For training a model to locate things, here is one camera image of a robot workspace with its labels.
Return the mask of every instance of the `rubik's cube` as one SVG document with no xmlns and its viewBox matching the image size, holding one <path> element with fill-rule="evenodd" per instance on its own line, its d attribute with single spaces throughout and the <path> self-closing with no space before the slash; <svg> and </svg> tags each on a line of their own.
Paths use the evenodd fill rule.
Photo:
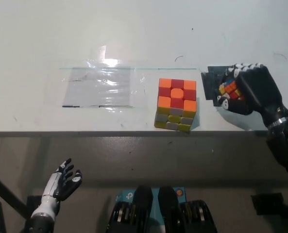
<svg viewBox="0 0 288 233">
<path fill-rule="evenodd" d="M 197 112 L 196 81 L 160 79 L 154 126 L 190 131 Z"/>
<path fill-rule="evenodd" d="M 244 100 L 241 92 L 237 88 L 236 81 L 234 79 L 227 80 L 220 85 L 220 94 L 233 100 Z"/>
</svg>

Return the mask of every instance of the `white robotic hand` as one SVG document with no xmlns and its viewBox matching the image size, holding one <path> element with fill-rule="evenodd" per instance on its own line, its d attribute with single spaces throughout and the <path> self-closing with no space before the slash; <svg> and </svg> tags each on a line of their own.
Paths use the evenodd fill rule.
<svg viewBox="0 0 288 233">
<path fill-rule="evenodd" d="M 42 233 L 52 232 L 60 202 L 66 200 L 81 185 L 80 170 L 77 170 L 75 176 L 68 180 L 73 175 L 71 170 L 74 168 L 74 165 L 69 166 L 70 162 L 71 159 L 64 161 L 51 175 L 43 192 L 41 204 L 31 216 L 34 230 L 41 229 Z"/>
</svg>

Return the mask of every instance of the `white table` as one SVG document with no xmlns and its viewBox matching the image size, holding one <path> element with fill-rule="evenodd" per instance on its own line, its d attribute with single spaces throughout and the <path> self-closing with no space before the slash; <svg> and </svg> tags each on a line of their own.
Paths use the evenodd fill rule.
<svg viewBox="0 0 288 233">
<path fill-rule="evenodd" d="M 137 68 L 197 70 L 139 69 L 141 108 L 62 108 L 66 87 L 52 76 L 59 63 L 104 45 L 106 59 Z M 153 126 L 160 77 L 198 82 L 194 131 L 263 130 L 258 114 L 233 115 L 205 100 L 201 71 L 237 62 L 266 64 L 288 108 L 288 1 L 0 0 L 0 135 L 173 133 Z"/>
</svg>

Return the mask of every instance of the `robotic arm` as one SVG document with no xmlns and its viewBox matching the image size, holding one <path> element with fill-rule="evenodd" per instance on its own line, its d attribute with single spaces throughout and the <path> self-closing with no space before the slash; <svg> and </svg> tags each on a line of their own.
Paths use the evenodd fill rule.
<svg viewBox="0 0 288 233">
<path fill-rule="evenodd" d="M 218 96 L 218 102 L 234 113 L 259 112 L 269 131 L 267 144 L 277 162 L 288 172 L 288 109 L 268 68 L 260 63 L 235 64 L 226 70 L 221 85 L 229 80 L 235 81 L 244 100 L 231 99 L 225 93 Z"/>
<path fill-rule="evenodd" d="M 64 161 L 51 175 L 41 198 L 41 204 L 32 213 L 30 219 L 30 233 L 52 233 L 55 218 L 60 209 L 60 202 L 66 200 L 82 183 L 80 170 L 76 171 L 74 178 L 70 165 L 71 159 Z"/>
</svg>

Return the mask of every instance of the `gray floor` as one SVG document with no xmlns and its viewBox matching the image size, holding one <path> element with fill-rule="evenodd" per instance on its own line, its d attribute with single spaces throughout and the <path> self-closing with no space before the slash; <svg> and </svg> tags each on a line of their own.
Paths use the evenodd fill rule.
<svg viewBox="0 0 288 233">
<path fill-rule="evenodd" d="M 288 221 L 257 216 L 251 202 L 263 192 L 288 202 L 288 176 L 264 138 L 0 138 L 0 178 L 26 200 L 69 157 L 84 182 L 62 203 L 54 232 L 103 233 L 115 195 L 139 184 L 185 186 L 188 200 L 206 201 L 219 233 L 288 232 Z M 7 232 L 19 232 L 24 220 L 4 202 L 3 211 Z"/>
</svg>

